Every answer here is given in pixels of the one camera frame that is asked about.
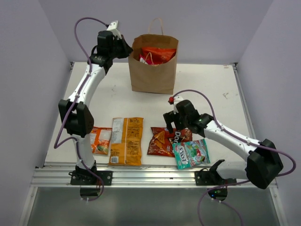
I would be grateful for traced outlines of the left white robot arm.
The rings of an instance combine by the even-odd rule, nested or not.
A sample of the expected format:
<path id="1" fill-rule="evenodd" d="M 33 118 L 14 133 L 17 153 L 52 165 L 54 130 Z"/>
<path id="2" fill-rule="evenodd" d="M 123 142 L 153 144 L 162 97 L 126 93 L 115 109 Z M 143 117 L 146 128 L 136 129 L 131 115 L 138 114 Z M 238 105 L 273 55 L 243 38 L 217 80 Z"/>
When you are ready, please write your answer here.
<path id="1" fill-rule="evenodd" d="M 98 179 L 95 159 L 90 145 L 90 133 L 94 118 L 89 110 L 96 88 L 108 73 L 115 58 L 127 58 L 132 48 L 124 40 L 119 30 L 100 31 L 97 45 L 88 56 L 85 73 L 75 91 L 58 104 L 62 129 L 66 129 L 76 149 L 76 170 L 83 170 L 81 179 L 87 185 Z"/>

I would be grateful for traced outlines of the red cassava chips bag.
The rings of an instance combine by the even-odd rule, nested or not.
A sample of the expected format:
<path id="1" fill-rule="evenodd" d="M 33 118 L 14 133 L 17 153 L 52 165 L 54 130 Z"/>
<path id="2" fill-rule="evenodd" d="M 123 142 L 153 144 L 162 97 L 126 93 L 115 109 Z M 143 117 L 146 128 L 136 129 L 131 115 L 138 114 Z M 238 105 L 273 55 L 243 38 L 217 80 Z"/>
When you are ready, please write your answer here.
<path id="1" fill-rule="evenodd" d="M 160 65 L 170 61 L 176 54 L 175 48 L 156 48 L 156 47 L 143 47 L 141 54 L 144 57 L 149 53 L 152 55 L 154 65 Z"/>

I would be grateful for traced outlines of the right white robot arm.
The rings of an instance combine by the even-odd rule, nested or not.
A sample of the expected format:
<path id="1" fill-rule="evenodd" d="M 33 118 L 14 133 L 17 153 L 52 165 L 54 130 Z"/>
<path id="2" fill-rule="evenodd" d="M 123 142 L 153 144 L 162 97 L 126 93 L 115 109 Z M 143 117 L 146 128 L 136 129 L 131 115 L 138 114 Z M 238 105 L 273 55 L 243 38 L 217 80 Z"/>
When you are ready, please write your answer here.
<path id="1" fill-rule="evenodd" d="M 237 179 L 249 180 L 260 189 L 265 189 L 283 169 L 276 147 L 268 139 L 259 141 L 245 137 L 215 121 L 209 114 L 199 114 L 189 100 L 180 96 L 170 97 L 174 109 L 163 115 L 168 131 L 190 129 L 192 133 L 213 140 L 233 151 L 242 161 L 218 160 L 207 171 L 200 170 L 196 179 L 205 185 L 224 185 Z"/>

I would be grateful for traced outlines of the pink snack bag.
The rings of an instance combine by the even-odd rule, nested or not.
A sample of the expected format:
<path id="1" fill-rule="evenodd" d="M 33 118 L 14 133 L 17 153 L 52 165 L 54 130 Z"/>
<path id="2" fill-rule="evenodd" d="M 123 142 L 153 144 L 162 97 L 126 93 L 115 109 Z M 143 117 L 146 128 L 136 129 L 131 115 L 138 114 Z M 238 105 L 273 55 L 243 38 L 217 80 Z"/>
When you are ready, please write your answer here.
<path id="1" fill-rule="evenodd" d="M 151 53 L 147 56 L 140 55 L 139 61 L 143 64 L 154 65 Z"/>

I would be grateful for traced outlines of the brown paper bag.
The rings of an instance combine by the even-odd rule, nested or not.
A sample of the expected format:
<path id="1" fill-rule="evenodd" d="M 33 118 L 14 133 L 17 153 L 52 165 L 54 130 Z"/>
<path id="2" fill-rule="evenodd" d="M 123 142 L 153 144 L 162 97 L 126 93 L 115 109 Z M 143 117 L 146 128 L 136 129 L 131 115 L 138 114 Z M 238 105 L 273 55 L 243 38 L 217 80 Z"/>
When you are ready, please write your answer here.
<path id="1" fill-rule="evenodd" d="M 173 94 L 176 78 L 177 65 L 177 49 L 178 40 L 172 36 L 164 34 L 163 21 L 160 21 L 161 34 L 151 33 L 150 23 L 148 33 L 140 35 L 134 39 L 132 44 L 133 52 L 128 58 L 131 87 L 133 91 L 157 93 L 157 94 Z M 175 56 L 167 63 L 160 65 L 147 65 L 139 61 L 141 48 L 175 48 Z"/>

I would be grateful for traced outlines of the red Doritos bag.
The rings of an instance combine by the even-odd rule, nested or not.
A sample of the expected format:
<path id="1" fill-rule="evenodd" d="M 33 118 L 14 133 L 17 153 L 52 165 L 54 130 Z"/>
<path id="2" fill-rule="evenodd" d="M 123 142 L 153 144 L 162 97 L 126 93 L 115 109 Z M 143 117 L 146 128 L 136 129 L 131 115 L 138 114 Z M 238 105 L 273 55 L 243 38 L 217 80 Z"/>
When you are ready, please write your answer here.
<path id="1" fill-rule="evenodd" d="M 173 144 L 192 141 L 192 132 L 189 129 L 173 128 L 170 133 L 167 128 L 151 127 L 151 131 L 153 137 L 149 143 L 148 155 L 174 157 Z"/>

